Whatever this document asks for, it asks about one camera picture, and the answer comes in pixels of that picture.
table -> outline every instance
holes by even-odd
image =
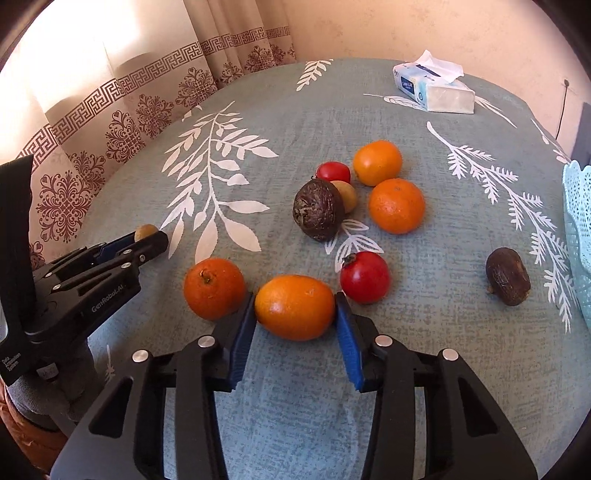
[[[211,332],[183,299],[196,257],[231,259],[253,291],[282,273],[336,290],[336,259],[383,251],[394,288],[354,311],[411,349],[458,350],[541,476],[591,407],[591,338],[569,290],[564,245],[557,158],[567,157],[523,100],[476,77],[463,79],[477,95],[474,115],[422,111],[396,89],[397,63],[322,60],[248,75],[124,165],[93,202],[78,244],[165,224],[173,254],[142,268],[142,292],[92,335],[93,354],[108,377],[138,348],[159,355]],[[306,237],[291,217],[297,190],[318,164],[350,164],[378,139],[399,146],[401,177],[424,192],[423,225],[404,236],[379,230],[366,208],[370,188],[356,184],[359,206],[337,239]],[[531,277],[518,307],[486,292],[485,261],[501,246],[519,252]],[[334,330],[293,343],[258,326],[244,380],[217,395],[230,478],[360,478],[373,404],[347,382]],[[170,477],[172,421],[168,408]],[[421,461],[419,451],[417,468]]]

orange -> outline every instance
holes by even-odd
[[[369,195],[369,214],[389,233],[409,233],[425,215],[425,198],[412,182],[390,179],[376,186]]]
[[[312,340],[335,318],[330,287],[303,275],[280,275],[261,287],[255,298],[256,318],[267,330],[287,340]]]
[[[402,155],[396,145],[378,140],[361,147],[353,157],[353,169],[361,183],[375,187],[384,180],[393,179],[402,168]]]
[[[197,315],[219,320],[238,310],[246,296],[246,284],[240,269],[232,262],[207,258],[187,272],[183,293]]]

brown patterned border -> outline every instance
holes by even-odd
[[[226,48],[239,47],[252,43],[257,40],[264,40],[265,38],[286,37],[290,34],[288,26],[272,28],[271,30],[263,30],[262,27],[253,28],[239,34],[231,35],[225,34],[218,37],[208,38],[201,42],[201,48],[205,55],[225,50]]]
[[[33,171],[35,171],[58,145],[59,143],[51,130],[51,126],[49,124],[43,125],[19,152],[17,158],[32,154]]]
[[[104,109],[152,80],[203,55],[210,55],[225,48],[239,47],[265,38],[278,38],[288,35],[290,35],[288,26],[270,30],[258,27],[239,34],[213,37],[201,43],[193,42],[178,48],[123,78],[111,79],[98,87],[64,117],[60,118],[55,125],[47,124],[41,127],[19,152],[18,156],[33,154],[33,171],[35,171],[51,152]]]

wall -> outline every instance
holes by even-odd
[[[525,100],[571,153],[591,82],[552,20],[531,0],[283,0],[299,60],[412,61],[425,49]]]

beige curtain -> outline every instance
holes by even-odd
[[[0,163],[34,154],[34,266],[71,249],[105,182],[164,128],[295,57],[276,0],[54,0],[0,72]]]

